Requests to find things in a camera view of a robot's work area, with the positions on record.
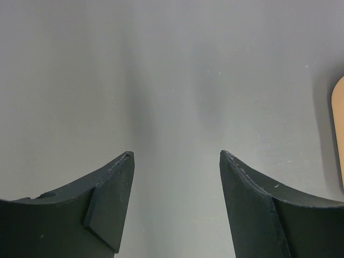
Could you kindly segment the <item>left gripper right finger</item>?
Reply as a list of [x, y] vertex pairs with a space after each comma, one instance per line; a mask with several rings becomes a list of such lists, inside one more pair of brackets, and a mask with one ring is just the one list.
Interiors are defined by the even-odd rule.
[[291, 188], [220, 153], [236, 257], [343, 257], [343, 203]]

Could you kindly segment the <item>orange tray yellow gummies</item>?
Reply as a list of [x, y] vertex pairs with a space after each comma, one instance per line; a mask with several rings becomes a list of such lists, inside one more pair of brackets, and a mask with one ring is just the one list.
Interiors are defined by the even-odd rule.
[[343, 182], [343, 156], [344, 156], [344, 78], [340, 78], [335, 85], [331, 95], [331, 107], [335, 128], [335, 137], [338, 148], [341, 177]]

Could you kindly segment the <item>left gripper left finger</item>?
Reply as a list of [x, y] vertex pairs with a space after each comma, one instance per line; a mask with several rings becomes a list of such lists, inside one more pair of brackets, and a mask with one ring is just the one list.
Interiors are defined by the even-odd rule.
[[37, 198], [1, 201], [1, 257], [114, 257], [123, 236], [134, 154]]

